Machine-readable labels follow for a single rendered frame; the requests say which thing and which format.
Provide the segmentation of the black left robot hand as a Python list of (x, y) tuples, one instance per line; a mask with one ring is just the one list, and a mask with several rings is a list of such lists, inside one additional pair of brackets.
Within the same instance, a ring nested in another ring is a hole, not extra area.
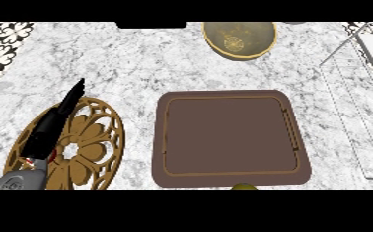
[(39, 119), (27, 137), (20, 156), (32, 159), (47, 159), (57, 145), (63, 125), (83, 94), (83, 79), (69, 89), (60, 105), (51, 107)]

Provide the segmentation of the brown rectangular tray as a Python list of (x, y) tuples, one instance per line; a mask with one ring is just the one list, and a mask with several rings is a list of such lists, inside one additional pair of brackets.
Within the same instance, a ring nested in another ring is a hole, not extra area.
[(285, 94), (240, 90), (162, 95), (151, 176), (165, 188), (305, 183), (311, 162)]

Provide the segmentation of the gold floral openwork trivet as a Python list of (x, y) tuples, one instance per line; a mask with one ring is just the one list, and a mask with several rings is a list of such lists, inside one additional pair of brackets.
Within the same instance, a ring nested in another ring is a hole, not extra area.
[(48, 157), (45, 187), (104, 190), (120, 164), (125, 130), (120, 117), (98, 99), (82, 97), (66, 119), (57, 146)]

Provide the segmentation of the yellow-green round object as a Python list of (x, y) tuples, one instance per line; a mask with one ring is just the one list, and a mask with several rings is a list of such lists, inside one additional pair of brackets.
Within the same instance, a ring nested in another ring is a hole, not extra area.
[(246, 183), (238, 183), (231, 187), (232, 190), (257, 190), (256, 187)]

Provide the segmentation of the olive bowl with gold rim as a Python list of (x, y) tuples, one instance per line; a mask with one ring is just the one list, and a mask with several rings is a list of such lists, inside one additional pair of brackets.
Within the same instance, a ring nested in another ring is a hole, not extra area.
[(277, 42), (274, 22), (203, 22), (200, 30), (213, 52), (237, 61), (260, 57)]

